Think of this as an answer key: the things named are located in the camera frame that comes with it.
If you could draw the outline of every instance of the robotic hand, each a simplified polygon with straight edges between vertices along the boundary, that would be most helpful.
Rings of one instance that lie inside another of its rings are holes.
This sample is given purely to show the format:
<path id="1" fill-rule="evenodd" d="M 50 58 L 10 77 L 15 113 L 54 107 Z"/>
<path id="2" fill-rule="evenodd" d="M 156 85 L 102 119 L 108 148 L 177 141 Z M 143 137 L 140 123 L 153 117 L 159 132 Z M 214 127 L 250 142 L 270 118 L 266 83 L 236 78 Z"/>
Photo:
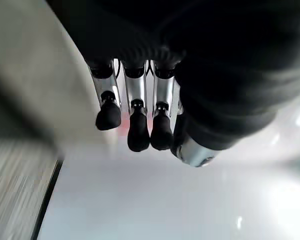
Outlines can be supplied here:
<path id="1" fill-rule="evenodd" d="M 52 0 L 91 69 L 100 130 L 121 123 L 113 59 L 124 68 L 128 145 L 171 148 L 200 167 L 275 118 L 300 93 L 300 0 Z M 153 60 L 149 136 L 145 61 Z M 170 129 L 171 88 L 180 85 Z"/>

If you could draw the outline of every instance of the black rubber fingertip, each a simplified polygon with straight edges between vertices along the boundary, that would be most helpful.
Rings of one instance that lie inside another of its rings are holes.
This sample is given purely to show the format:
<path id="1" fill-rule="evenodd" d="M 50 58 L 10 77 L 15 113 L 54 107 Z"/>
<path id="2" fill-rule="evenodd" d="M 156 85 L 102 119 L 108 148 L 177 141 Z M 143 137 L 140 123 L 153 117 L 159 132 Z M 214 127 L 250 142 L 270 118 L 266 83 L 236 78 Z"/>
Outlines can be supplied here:
<path id="1" fill-rule="evenodd" d="M 121 124 L 120 108 L 113 102 L 105 102 L 98 115 L 96 116 L 95 125 L 101 130 L 110 130 L 119 127 Z"/>
<path id="2" fill-rule="evenodd" d="M 128 147 L 133 152 L 146 150 L 150 145 L 147 117 L 140 109 L 135 109 L 130 117 L 130 128 L 127 138 Z"/>
<path id="3" fill-rule="evenodd" d="M 150 143 L 153 148 L 161 151 L 170 149 L 174 136 L 170 128 L 170 119 L 163 113 L 159 113 L 153 119 Z"/>

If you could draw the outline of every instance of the metal cylinder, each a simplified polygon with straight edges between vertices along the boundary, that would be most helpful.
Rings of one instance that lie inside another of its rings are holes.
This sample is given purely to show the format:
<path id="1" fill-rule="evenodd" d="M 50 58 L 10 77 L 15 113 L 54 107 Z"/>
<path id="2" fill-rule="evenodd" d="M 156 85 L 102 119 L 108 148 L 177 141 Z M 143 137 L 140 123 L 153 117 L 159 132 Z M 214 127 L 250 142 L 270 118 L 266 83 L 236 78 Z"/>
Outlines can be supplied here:
<path id="1" fill-rule="evenodd" d="M 96 94 L 98 96 L 100 107 L 105 103 L 105 101 L 101 98 L 102 93 L 104 93 L 105 91 L 110 91 L 115 96 L 115 104 L 119 108 L 121 108 L 119 88 L 118 88 L 118 84 L 117 84 L 117 78 L 115 75 L 115 68 L 114 68 L 113 61 L 111 62 L 111 67 L 112 67 L 112 74 L 107 78 L 97 78 L 94 76 L 93 73 L 91 73 L 91 76 L 93 79 Z"/>
<path id="2" fill-rule="evenodd" d="M 189 135 L 177 147 L 176 156 L 185 164 L 192 167 L 203 167 L 210 163 L 220 151 L 199 145 Z"/>
<path id="3" fill-rule="evenodd" d="M 137 78 L 132 78 L 126 75 L 124 72 L 125 79 L 125 90 L 126 97 L 128 102 L 129 114 L 133 114 L 133 106 L 132 101 L 139 99 L 143 101 L 144 104 L 144 112 L 147 115 L 147 84 L 146 84 L 146 71 L 143 72 L 142 76 Z"/>
<path id="4" fill-rule="evenodd" d="M 172 76 L 168 79 L 162 79 L 154 74 L 154 85 L 153 85 L 153 110 L 152 115 L 156 115 L 157 103 L 168 104 L 168 114 L 171 117 L 172 114 L 172 102 L 174 95 L 174 84 L 175 77 Z"/>

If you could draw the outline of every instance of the black cable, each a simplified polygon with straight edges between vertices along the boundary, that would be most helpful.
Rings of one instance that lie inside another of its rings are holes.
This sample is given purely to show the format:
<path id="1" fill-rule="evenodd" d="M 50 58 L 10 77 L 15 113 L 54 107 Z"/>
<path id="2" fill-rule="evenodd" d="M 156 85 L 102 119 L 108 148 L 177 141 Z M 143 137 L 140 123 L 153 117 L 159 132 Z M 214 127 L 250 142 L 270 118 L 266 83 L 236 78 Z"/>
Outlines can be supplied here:
<path id="1" fill-rule="evenodd" d="M 150 60 L 148 60 L 148 69 L 146 70 L 146 73 L 145 73 L 146 76 L 148 76 L 149 71 L 151 72 L 151 74 L 153 76 L 154 75 L 154 71 L 152 70 L 151 61 Z"/>
<path id="2" fill-rule="evenodd" d="M 120 68 L 121 68 L 121 62 L 120 62 L 120 60 L 118 59 L 118 71 L 116 72 L 116 75 L 115 75 L 115 78 L 116 78 L 116 79 L 119 77 L 119 74 L 120 74 Z"/>

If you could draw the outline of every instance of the white surface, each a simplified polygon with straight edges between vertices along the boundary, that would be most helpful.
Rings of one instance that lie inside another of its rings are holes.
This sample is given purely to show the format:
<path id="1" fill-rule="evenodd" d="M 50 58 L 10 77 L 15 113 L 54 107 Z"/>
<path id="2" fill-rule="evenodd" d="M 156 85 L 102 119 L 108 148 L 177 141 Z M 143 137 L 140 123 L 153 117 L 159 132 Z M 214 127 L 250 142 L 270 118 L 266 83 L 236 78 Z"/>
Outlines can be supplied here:
<path id="1" fill-rule="evenodd" d="M 72 149 L 39 240 L 300 240 L 299 179 L 157 153 Z"/>

